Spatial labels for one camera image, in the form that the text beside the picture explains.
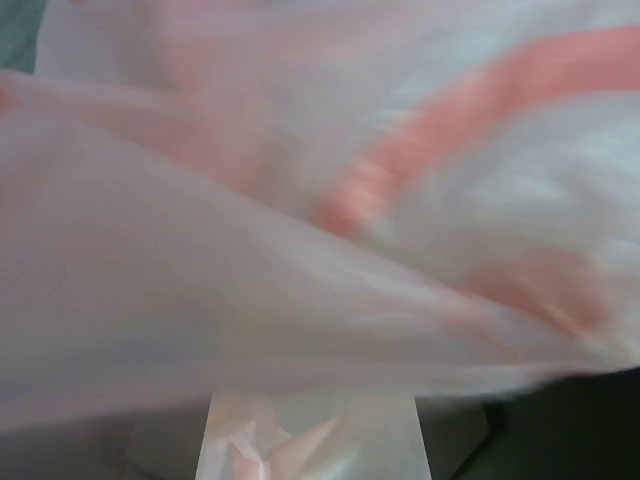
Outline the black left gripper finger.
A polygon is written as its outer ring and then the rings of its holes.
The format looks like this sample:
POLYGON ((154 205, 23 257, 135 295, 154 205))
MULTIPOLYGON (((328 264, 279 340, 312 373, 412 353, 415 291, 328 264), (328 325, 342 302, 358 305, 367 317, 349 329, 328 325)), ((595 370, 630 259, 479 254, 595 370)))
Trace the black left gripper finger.
POLYGON ((481 479, 637 479, 639 371, 577 377, 501 404, 481 479))

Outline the pink plastic bag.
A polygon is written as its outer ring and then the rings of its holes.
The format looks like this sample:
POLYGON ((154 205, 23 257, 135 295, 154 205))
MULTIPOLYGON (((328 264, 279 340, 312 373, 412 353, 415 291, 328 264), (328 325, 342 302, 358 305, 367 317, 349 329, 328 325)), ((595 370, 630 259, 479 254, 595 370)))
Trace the pink plastic bag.
POLYGON ((1 73, 1 428, 417 479, 414 401, 639 363, 635 1, 51 1, 1 73))

